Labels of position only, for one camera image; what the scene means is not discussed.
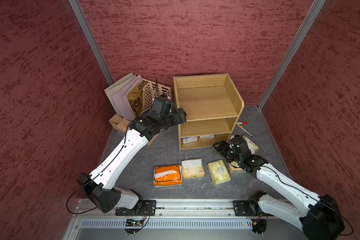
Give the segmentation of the cream tissue pack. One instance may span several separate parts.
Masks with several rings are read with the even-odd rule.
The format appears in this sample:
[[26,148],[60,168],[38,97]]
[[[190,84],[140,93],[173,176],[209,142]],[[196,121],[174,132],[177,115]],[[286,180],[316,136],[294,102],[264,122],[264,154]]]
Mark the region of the cream tissue pack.
[[201,159],[191,159],[182,161],[183,180],[198,179],[205,176]]

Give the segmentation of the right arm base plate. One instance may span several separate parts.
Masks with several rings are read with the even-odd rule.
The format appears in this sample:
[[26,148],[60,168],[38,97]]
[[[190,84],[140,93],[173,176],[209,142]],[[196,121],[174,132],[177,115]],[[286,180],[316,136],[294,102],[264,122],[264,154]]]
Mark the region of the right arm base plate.
[[233,201],[233,209],[236,217],[272,217],[273,215],[264,213],[255,201]]

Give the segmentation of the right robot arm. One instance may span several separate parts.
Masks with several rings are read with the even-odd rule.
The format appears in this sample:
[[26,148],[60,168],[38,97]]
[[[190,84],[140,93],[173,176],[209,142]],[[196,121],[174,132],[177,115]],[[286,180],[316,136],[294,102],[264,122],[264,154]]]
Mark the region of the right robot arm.
[[234,168],[266,183],[287,199],[283,202],[258,191],[247,201],[234,201],[236,216],[253,217],[253,232],[264,233],[266,218],[274,216],[301,230],[309,240],[335,240],[345,235],[349,221],[331,196],[320,196],[286,177],[266,159],[252,154],[247,141],[239,135],[213,147]]

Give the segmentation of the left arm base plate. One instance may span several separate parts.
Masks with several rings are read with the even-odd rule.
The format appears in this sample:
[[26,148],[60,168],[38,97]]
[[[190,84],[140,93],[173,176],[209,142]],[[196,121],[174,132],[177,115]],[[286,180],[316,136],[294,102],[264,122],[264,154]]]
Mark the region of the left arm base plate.
[[140,200],[133,209],[116,208],[115,215],[131,217],[144,217],[145,215],[147,215],[151,217],[155,215],[156,205],[157,201],[155,200]]

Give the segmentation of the green yellow tissue pack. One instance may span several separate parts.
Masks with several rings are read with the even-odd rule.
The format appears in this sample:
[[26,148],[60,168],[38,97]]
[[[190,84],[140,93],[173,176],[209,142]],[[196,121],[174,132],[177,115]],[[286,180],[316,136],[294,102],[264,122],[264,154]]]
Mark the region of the green yellow tissue pack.
[[214,186],[229,182],[231,180],[230,174],[223,160],[208,163],[208,169]]

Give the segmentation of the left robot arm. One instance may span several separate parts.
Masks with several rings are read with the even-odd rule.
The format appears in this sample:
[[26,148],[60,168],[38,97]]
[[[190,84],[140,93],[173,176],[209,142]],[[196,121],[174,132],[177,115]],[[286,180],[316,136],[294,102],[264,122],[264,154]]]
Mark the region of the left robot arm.
[[124,138],[110,155],[90,174],[82,173],[78,177],[80,189],[103,213],[115,207],[129,210],[137,208],[142,198],[132,190],[117,188],[117,179],[155,135],[186,121],[184,109],[177,109],[175,103],[164,95],[156,97],[152,107],[127,126]]

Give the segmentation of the orange tissue pack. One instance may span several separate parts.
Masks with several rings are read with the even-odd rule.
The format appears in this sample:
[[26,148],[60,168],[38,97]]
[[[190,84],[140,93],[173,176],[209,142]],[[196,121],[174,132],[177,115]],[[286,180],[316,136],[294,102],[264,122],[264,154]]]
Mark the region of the orange tissue pack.
[[154,168],[153,184],[155,188],[180,186],[182,183],[181,165],[167,165]]

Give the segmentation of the white tissue pack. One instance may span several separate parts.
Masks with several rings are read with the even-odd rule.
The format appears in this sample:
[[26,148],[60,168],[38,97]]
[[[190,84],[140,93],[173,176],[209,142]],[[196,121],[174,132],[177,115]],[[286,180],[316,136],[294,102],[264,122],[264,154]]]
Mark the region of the white tissue pack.
[[188,144],[188,143],[196,142],[197,140],[198,140],[198,137],[187,137],[187,138],[182,138],[182,143]]

